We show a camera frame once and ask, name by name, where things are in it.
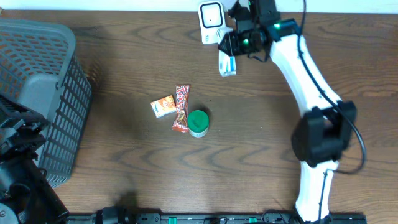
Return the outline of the white blue medicine box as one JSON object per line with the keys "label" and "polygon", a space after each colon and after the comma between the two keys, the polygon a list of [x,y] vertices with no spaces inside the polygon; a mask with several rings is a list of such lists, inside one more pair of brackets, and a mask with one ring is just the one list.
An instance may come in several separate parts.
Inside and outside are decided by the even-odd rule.
{"label": "white blue medicine box", "polygon": [[[225,34],[231,32],[232,27],[224,27],[217,30],[216,36],[218,38],[218,45],[221,45],[221,41]],[[218,66],[219,73],[222,77],[228,77],[236,74],[236,59],[234,56],[229,56],[223,51],[218,51]]]}

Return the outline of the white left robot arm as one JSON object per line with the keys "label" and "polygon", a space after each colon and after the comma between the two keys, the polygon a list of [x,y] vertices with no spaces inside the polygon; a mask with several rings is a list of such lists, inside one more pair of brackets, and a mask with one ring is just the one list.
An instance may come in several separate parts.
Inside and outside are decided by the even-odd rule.
{"label": "white left robot arm", "polygon": [[48,125],[40,113],[1,95],[1,223],[65,223],[69,211],[34,161]]}

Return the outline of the small orange snack packet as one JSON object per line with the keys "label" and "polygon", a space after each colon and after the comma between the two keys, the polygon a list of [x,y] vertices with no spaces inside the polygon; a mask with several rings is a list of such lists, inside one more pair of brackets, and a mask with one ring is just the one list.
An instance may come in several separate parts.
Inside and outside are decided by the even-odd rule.
{"label": "small orange snack packet", "polygon": [[172,95],[166,96],[150,103],[156,118],[176,112],[175,102]]}

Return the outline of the green lid white jar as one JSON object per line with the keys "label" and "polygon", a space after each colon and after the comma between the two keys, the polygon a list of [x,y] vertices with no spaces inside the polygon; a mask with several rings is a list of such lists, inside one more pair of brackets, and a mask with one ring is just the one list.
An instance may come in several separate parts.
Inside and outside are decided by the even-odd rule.
{"label": "green lid white jar", "polygon": [[192,111],[187,118],[189,133],[195,138],[202,138],[208,132],[210,120],[202,110]]}

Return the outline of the orange chocolate bar wrapper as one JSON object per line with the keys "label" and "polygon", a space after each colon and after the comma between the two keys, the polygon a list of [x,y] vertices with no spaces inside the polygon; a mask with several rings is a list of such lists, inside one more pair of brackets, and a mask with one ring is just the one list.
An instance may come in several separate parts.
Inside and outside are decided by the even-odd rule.
{"label": "orange chocolate bar wrapper", "polygon": [[177,117],[172,125],[174,131],[179,131],[181,133],[188,132],[187,124],[187,108],[188,108],[188,98],[191,85],[177,85],[176,86],[176,112]]}

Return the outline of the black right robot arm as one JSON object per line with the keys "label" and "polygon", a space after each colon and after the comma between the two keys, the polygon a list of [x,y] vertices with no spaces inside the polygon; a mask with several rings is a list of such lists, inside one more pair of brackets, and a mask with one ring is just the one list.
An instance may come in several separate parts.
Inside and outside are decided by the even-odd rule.
{"label": "black right robot arm", "polygon": [[265,50],[297,102],[300,120],[291,137],[300,161],[295,220],[331,223],[331,183],[351,139],[356,107],[330,88],[309,54],[303,25],[294,19],[282,20],[274,1],[250,1],[248,7],[236,2],[228,15],[235,20],[236,30],[221,35],[219,50],[230,57]]}

